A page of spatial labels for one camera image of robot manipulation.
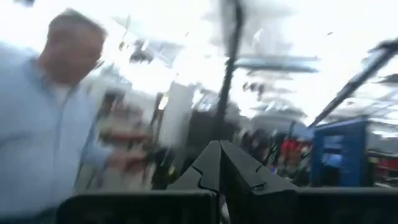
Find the white column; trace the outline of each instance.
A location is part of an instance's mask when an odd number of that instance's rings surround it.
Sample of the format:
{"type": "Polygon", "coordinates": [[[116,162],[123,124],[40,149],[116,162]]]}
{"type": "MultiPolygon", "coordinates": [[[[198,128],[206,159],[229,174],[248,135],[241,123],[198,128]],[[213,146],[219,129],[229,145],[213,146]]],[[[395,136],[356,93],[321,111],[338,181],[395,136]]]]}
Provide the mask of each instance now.
{"type": "Polygon", "coordinates": [[[169,90],[169,102],[165,107],[159,144],[165,147],[183,146],[188,130],[194,86],[173,82],[169,90]]]}

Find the metal beam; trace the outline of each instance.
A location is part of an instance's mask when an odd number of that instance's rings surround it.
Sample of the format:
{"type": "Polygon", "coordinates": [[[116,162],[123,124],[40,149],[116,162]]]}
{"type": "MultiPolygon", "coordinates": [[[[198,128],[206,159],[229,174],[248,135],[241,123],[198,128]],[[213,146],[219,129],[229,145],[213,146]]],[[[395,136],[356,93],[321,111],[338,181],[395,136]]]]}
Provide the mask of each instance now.
{"type": "Polygon", "coordinates": [[[362,72],[355,75],[340,90],[337,96],[323,109],[323,111],[315,118],[310,127],[316,126],[325,119],[334,109],[336,109],[345,99],[350,97],[366,80],[371,78],[377,71],[385,66],[398,53],[398,40],[383,43],[376,48],[372,55],[367,59],[367,65],[362,72]]]}

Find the black object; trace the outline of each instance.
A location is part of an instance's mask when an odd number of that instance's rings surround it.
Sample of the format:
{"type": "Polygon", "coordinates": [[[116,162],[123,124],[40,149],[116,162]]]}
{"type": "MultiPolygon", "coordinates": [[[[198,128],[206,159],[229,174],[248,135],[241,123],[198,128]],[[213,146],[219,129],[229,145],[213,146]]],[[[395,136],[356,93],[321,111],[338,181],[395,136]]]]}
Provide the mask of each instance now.
{"type": "Polygon", "coordinates": [[[180,173],[181,174],[185,173],[185,171],[187,171],[187,169],[189,169],[189,167],[193,164],[193,162],[195,162],[195,160],[196,160],[196,158],[194,159],[191,157],[184,159],[180,173]]]}
{"type": "Polygon", "coordinates": [[[162,148],[154,153],[154,164],[156,165],[152,175],[152,190],[165,190],[173,181],[169,174],[175,154],[173,149],[162,148]]]}
{"type": "Polygon", "coordinates": [[[219,224],[221,152],[214,145],[219,144],[211,143],[167,191],[79,195],[60,206],[57,223],[219,224]]]}
{"type": "Polygon", "coordinates": [[[228,46],[229,59],[226,62],[226,70],[225,70],[223,86],[221,87],[220,95],[218,98],[217,110],[214,119],[212,140],[223,139],[222,130],[224,128],[225,114],[228,107],[229,89],[231,88],[233,72],[236,68],[235,61],[238,57],[238,50],[241,43],[243,24],[244,24],[243,9],[241,7],[239,0],[229,1],[229,2],[233,3],[234,5],[233,9],[234,9],[234,18],[236,24],[232,36],[230,37],[228,35],[228,38],[230,38],[229,39],[230,43],[228,46]]]}
{"type": "Polygon", "coordinates": [[[322,176],[320,178],[321,186],[338,187],[340,183],[340,168],[328,165],[321,166],[322,176]]]}
{"type": "Polygon", "coordinates": [[[398,222],[398,190],[299,188],[228,141],[210,142],[166,191],[77,196],[62,204],[57,220],[219,223],[220,194],[226,197],[231,224],[398,222]]]}
{"type": "MultiPolygon", "coordinates": [[[[210,112],[193,111],[187,136],[187,147],[203,150],[214,138],[211,129],[215,125],[216,117],[210,112]]],[[[224,122],[218,133],[218,140],[232,141],[236,126],[231,122],[224,122]]]]}
{"type": "Polygon", "coordinates": [[[310,172],[307,169],[299,169],[294,175],[292,183],[297,187],[310,185],[310,172]]]}

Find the black metal pole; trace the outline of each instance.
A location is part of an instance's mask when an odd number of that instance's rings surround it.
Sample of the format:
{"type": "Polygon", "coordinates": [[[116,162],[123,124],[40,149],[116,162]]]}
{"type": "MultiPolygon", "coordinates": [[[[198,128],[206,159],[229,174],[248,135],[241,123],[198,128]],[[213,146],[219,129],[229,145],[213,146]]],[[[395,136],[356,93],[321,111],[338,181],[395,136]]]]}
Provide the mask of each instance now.
{"type": "Polygon", "coordinates": [[[290,126],[289,126],[289,133],[287,135],[288,139],[291,139],[293,136],[293,132],[294,132],[294,126],[296,125],[296,121],[292,121],[290,126]]]}
{"type": "Polygon", "coordinates": [[[233,72],[235,69],[234,64],[238,56],[238,50],[242,36],[243,9],[238,0],[235,0],[234,4],[235,4],[234,10],[235,10],[236,23],[232,37],[229,40],[229,46],[228,46],[229,59],[226,63],[224,82],[218,98],[217,110],[215,114],[214,130],[213,130],[214,140],[221,140],[222,137],[221,132],[223,130],[225,114],[228,107],[229,89],[231,88],[233,72]]]}
{"type": "Polygon", "coordinates": [[[378,47],[369,60],[368,66],[359,74],[355,75],[337,94],[323,111],[315,118],[310,127],[316,126],[336,109],[347,97],[351,96],[366,80],[371,78],[380,68],[390,61],[398,52],[398,40],[383,43],[378,47]]]}

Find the ceiling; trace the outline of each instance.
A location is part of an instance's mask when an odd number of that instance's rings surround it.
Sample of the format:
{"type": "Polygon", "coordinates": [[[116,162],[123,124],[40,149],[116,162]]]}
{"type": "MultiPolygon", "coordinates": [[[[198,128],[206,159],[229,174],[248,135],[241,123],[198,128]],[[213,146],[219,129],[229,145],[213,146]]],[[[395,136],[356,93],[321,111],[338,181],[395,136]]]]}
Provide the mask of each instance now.
{"type": "MultiPolygon", "coordinates": [[[[203,82],[222,80],[223,69],[213,69],[205,62],[225,55],[226,33],[233,25],[229,7],[220,7],[219,0],[37,2],[46,6],[62,2],[95,11],[111,18],[120,27],[127,27],[136,38],[149,41],[146,50],[166,65],[173,67],[176,58],[180,57],[183,58],[179,59],[183,61],[180,63],[189,64],[195,74],[206,74],[201,75],[206,77],[203,82]]],[[[235,75],[233,89],[241,93],[235,94],[235,100],[244,110],[265,111],[270,110],[270,105],[273,110],[289,109],[295,111],[294,116],[301,114],[299,117],[305,123],[311,123],[344,84],[361,70],[367,51],[380,41],[398,36],[398,30],[383,25],[395,13],[392,4],[388,0],[245,0],[241,56],[273,57],[282,62],[300,57],[301,61],[316,62],[320,72],[244,70],[235,75]],[[243,93],[244,82],[266,86],[259,101],[256,93],[243,93]]],[[[398,123],[395,77],[385,80],[397,72],[395,65],[392,62],[380,71],[327,120],[372,114],[374,118],[398,123]]]]}

